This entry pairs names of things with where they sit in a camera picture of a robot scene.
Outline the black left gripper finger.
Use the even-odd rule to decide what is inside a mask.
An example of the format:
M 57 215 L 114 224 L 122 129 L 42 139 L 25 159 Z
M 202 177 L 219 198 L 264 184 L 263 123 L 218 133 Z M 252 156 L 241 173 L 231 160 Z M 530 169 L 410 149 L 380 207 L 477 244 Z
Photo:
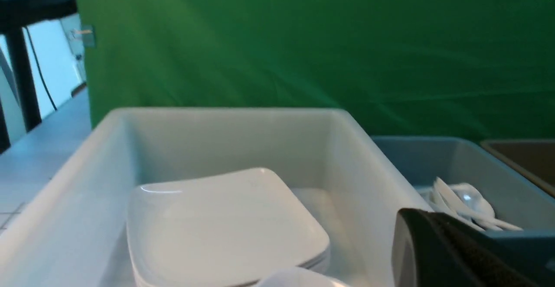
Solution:
M 398 210 L 396 287 L 552 287 L 553 236 L 493 236 L 444 213 Z

